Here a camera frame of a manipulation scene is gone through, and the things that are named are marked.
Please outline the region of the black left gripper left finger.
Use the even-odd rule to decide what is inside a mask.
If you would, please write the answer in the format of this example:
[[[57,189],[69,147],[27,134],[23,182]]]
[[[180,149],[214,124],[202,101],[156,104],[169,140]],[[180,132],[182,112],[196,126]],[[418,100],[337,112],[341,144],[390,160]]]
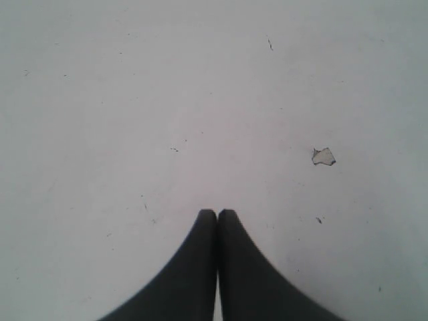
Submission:
[[[164,268],[103,320],[212,320],[217,289],[217,217],[202,209]]]

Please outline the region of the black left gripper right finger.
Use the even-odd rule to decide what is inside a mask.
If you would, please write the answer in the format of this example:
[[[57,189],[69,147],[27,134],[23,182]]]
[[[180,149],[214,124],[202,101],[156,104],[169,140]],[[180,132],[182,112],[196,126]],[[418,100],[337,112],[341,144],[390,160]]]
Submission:
[[[224,320],[340,320],[313,301],[266,259],[237,213],[220,212],[218,272]]]

